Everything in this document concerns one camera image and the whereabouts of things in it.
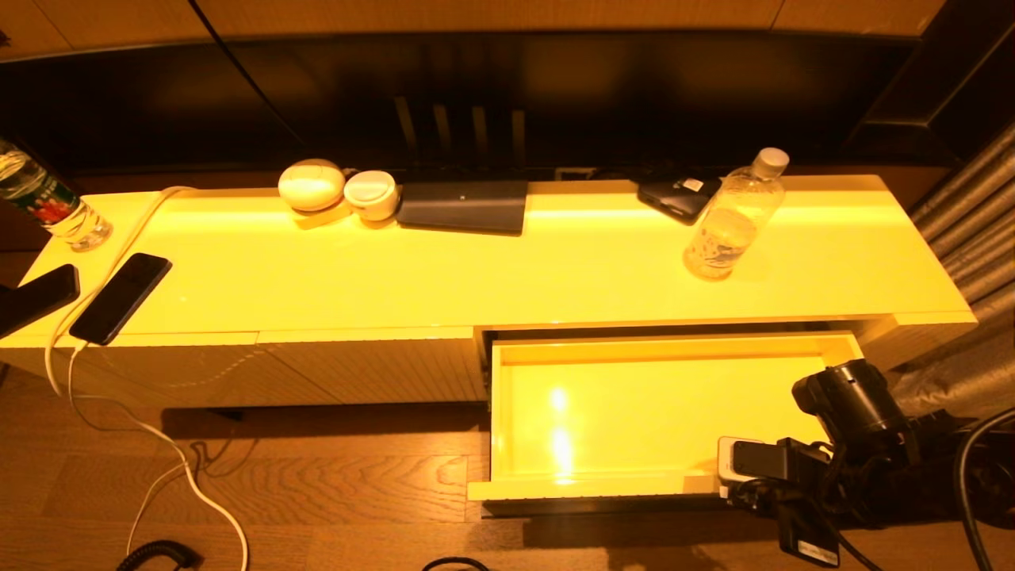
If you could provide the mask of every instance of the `open drawer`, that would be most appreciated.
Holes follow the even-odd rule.
[[[720,437],[825,439],[791,387],[861,357],[850,333],[495,342],[469,500],[717,494]]]

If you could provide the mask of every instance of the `phone screen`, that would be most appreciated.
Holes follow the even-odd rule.
[[[109,345],[172,266],[165,258],[131,256],[71,326],[70,335],[91,344]]]
[[[0,293],[0,338],[73,302],[80,295],[77,268],[65,264],[16,290]]]

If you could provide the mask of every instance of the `gray curtain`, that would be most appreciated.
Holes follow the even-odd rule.
[[[984,418],[1015,407],[1015,123],[912,219],[979,326],[908,363],[892,394],[910,415]]]

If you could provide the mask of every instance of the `black smartphone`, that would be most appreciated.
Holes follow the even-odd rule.
[[[70,327],[70,335],[90,344],[110,345],[171,267],[170,260],[158,256],[131,256]]]
[[[721,186],[723,181],[718,177],[680,176],[641,183],[637,198],[678,220],[694,223]]]
[[[16,290],[0,293],[0,339],[73,302],[81,295],[77,268],[64,264]]]

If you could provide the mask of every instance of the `white cable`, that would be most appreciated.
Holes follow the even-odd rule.
[[[134,531],[137,531],[137,524],[141,521],[141,516],[144,515],[144,509],[148,507],[148,500],[151,499],[151,493],[155,491],[155,487],[158,486],[159,483],[182,468],[184,468],[184,465],[177,465],[165,471],[165,474],[159,476],[158,480],[153,482],[148,488],[148,493],[144,495],[144,500],[141,501],[141,507],[137,510],[137,516],[134,518],[134,524],[130,526],[130,536],[127,537],[127,557],[130,557],[130,546],[134,543]]]
[[[130,249],[131,245],[134,244],[134,241],[137,240],[137,236],[141,233],[141,230],[143,230],[144,226],[148,224],[148,220],[151,219],[151,216],[155,214],[155,210],[157,210],[158,207],[162,205],[162,202],[165,202],[168,197],[180,192],[181,190],[193,189],[187,186],[171,186],[170,188],[166,188],[158,193],[158,196],[156,196],[154,200],[148,204],[148,207],[141,214],[141,217],[134,223],[134,227],[131,228],[130,233],[127,234],[127,239],[124,240],[122,245],[120,245],[120,251],[117,252],[113,261],[110,262],[110,266],[107,268],[106,273],[103,275],[101,279],[95,282],[95,287],[86,295],[78,298],[67,313],[64,314],[63,318],[60,319],[57,327],[53,329],[53,334],[50,335],[49,343],[46,344],[46,351],[43,354],[43,359],[45,360],[46,365],[46,377],[50,380],[50,386],[53,387],[53,391],[57,394],[57,397],[63,397],[63,392],[60,390],[60,384],[57,382],[56,373],[53,370],[53,348],[56,347],[60,337],[63,336],[67,331],[67,328],[70,327],[71,320],[77,317],[77,314],[79,313],[78,310],[91,301],[91,299],[95,297],[95,294],[97,294],[98,291],[103,289],[104,285],[106,285],[106,282],[110,280],[110,277],[113,276],[113,272],[120,265],[120,262],[124,259],[124,256]]]
[[[94,429],[105,430],[105,431],[109,431],[109,430],[124,430],[124,429],[106,429],[106,428],[100,428],[100,427],[97,427],[97,426],[91,424],[87,419],[84,418],[84,415],[81,414],[81,412],[77,408],[77,404],[74,402],[74,399],[75,399],[75,397],[74,397],[74,363],[77,361],[77,356],[82,351],[84,351],[85,348],[87,348],[87,347],[88,347],[88,343],[87,342],[81,342],[80,344],[78,344],[77,347],[74,348],[74,353],[72,353],[71,356],[70,356],[70,363],[67,365],[67,394],[70,397],[71,407],[74,409],[74,412],[77,413],[77,416],[81,417],[81,420],[83,420],[88,426],[90,426],[90,427],[92,427]],[[187,482],[190,483],[191,490],[194,491],[194,495],[197,496],[198,499],[201,500],[202,502],[204,502],[204,503],[208,504],[209,506],[211,506],[215,511],[217,511],[218,513],[222,514],[222,517],[224,517],[226,520],[228,520],[228,522],[232,524],[232,528],[236,530],[236,536],[240,537],[240,546],[243,549],[243,562],[241,564],[240,569],[241,569],[241,571],[247,571],[247,561],[248,561],[248,559],[250,557],[250,550],[247,547],[247,534],[244,533],[244,528],[240,525],[240,522],[236,521],[236,518],[233,517],[232,514],[228,512],[228,510],[226,510],[222,506],[220,506],[217,503],[215,503],[215,501],[212,500],[211,498],[209,498],[208,496],[205,496],[204,492],[202,492],[201,489],[198,488],[197,481],[194,480],[194,471],[191,469],[190,461],[187,460],[187,454],[184,453],[183,448],[181,448],[172,438],[170,438],[168,436],[166,436],[165,434],[163,434],[161,431],[159,431],[155,427],[153,427],[153,426],[151,426],[151,425],[149,425],[149,424],[141,421],[140,419],[138,419],[136,416],[134,416],[133,413],[130,412],[129,409],[127,409],[127,407],[125,405],[123,405],[122,403],[120,403],[118,401],[115,401],[115,400],[110,399],[108,397],[98,397],[98,396],[90,396],[90,395],[82,395],[82,396],[78,397],[77,399],[92,399],[92,400],[109,401],[109,402],[115,403],[116,405],[119,405],[120,408],[123,409],[127,413],[127,416],[130,418],[130,420],[133,421],[134,424],[136,424],[138,427],[140,427],[141,430],[152,434],[155,438],[157,438],[159,440],[164,441],[166,444],[168,444],[170,446],[172,446],[174,450],[177,451],[177,454],[180,455],[181,466],[183,466],[184,471],[186,471]]]
[[[53,331],[53,336],[50,338],[50,343],[49,343],[49,345],[46,348],[46,355],[45,355],[45,359],[46,359],[46,375],[47,375],[47,377],[49,377],[50,384],[53,386],[53,390],[56,391],[56,394],[57,394],[58,397],[62,397],[62,394],[60,391],[60,384],[57,382],[56,375],[54,374],[54,371],[53,371],[52,356],[53,356],[53,348],[56,346],[57,341],[60,339],[60,336],[63,335],[64,329],[67,327],[67,324],[70,322],[70,319],[72,318],[72,316],[74,315],[74,313],[76,312],[76,310],[82,304],[84,304],[88,300],[90,300],[92,297],[94,297],[94,295],[96,293],[98,293],[99,290],[103,289],[103,287],[106,284],[106,282],[109,281],[110,276],[113,275],[113,271],[120,264],[120,261],[123,259],[123,257],[127,253],[127,251],[130,249],[130,246],[137,239],[138,234],[141,232],[142,229],[144,229],[145,224],[151,218],[152,214],[155,213],[155,210],[158,208],[158,206],[161,205],[161,203],[164,202],[165,199],[168,198],[170,196],[176,194],[180,190],[184,190],[184,189],[187,189],[187,188],[188,187],[171,187],[171,188],[167,188],[167,189],[165,189],[165,190],[163,190],[163,191],[161,191],[159,193],[158,197],[155,200],[153,200],[148,205],[148,208],[145,210],[144,214],[142,214],[141,218],[139,218],[138,222],[134,225],[134,228],[131,230],[130,234],[128,235],[127,240],[124,241],[124,244],[121,246],[120,251],[117,253],[116,258],[110,264],[110,267],[107,270],[106,275],[103,277],[103,279],[99,280],[98,283],[96,283],[95,288],[91,292],[89,292],[87,296],[85,296],[85,297],[81,298],[80,300],[78,300],[78,302],[70,309],[70,311],[66,315],[64,315],[63,319],[60,320],[60,323],[57,325],[57,328]],[[240,525],[240,522],[236,521],[236,518],[233,517],[232,514],[228,512],[228,510],[226,510],[222,506],[218,505],[214,500],[212,500],[208,496],[204,495],[204,492],[201,491],[201,489],[197,485],[197,481],[194,479],[194,471],[191,469],[190,462],[187,460],[187,454],[184,453],[183,448],[181,448],[172,438],[170,438],[168,436],[166,436],[165,434],[163,434],[161,431],[159,431],[155,427],[153,427],[153,426],[151,426],[151,425],[149,425],[149,424],[147,424],[145,422],[142,422],[133,413],[131,413],[130,409],[128,409],[124,404],[122,404],[119,401],[116,401],[114,399],[110,399],[108,397],[92,396],[92,395],[82,395],[82,396],[79,396],[79,397],[76,398],[76,399],[88,399],[88,400],[96,400],[96,401],[107,401],[107,402],[113,403],[113,404],[117,405],[118,407],[120,407],[120,409],[123,410],[127,414],[127,417],[134,424],[136,424],[139,427],[139,429],[108,429],[108,428],[104,428],[104,427],[98,427],[96,425],[93,425],[90,421],[88,421],[88,419],[86,419],[84,417],[84,415],[81,414],[81,411],[78,410],[77,403],[75,402],[75,396],[74,396],[74,363],[77,361],[77,356],[82,351],[84,351],[87,347],[88,347],[88,343],[87,342],[80,342],[74,348],[74,353],[71,354],[70,361],[67,364],[67,394],[68,394],[68,398],[69,398],[69,401],[70,401],[71,408],[74,410],[74,413],[76,413],[77,416],[80,417],[81,420],[84,421],[84,423],[86,425],[90,426],[91,428],[93,428],[95,430],[99,430],[99,431],[122,431],[122,430],[138,431],[140,429],[140,431],[144,431],[144,432],[150,433],[155,438],[158,438],[159,440],[162,440],[163,442],[165,442],[166,444],[168,444],[170,446],[172,446],[173,449],[177,451],[177,454],[180,455],[181,463],[180,463],[179,467],[177,467],[177,469],[179,469],[180,467],[183,467],[184,471],[187,474],[187,482],[190,484],[191,490],[194,491],[194,495],[196,495],[198,497],[198,499],[201,500],[202,502],[204,502],[205,504],[211,506],[215,511],[217,511],[218,513],[222,514],[222,516],[230,524],[232,524],[232,528],[236,530],[236,536],[240,538],[240,546],[241,546],[241,548],[243,550],[243,562],[241,563],[240,569],[241,569],[241,571],[247,571],[248,559],[250,558],[250,550],[248,549],[248,546],[247,546],[247,534],[244,533],[244,528]],[[134,529],[137,527],[137,523],[141,519],[141,513],[143,513],[143,511],[144,511],[144,507],[145,507],[145,505],[148,502],[148,497],[150,496],[151,491],[168,474],[172,474],[172,472],[171,473],[166,473],[165,475],[162,475],[161,477],[159,477],[159,479],[155,481],[155,483],[151,486],[151,488],[148,489],[148,495],[145,496],[144,502],[142,502],[142,504],[141,504],[141,510],[138,512],[137,518],[134,521],[134,526],[131,528],[131,537],[128,540],[129,543],[133,541]]]

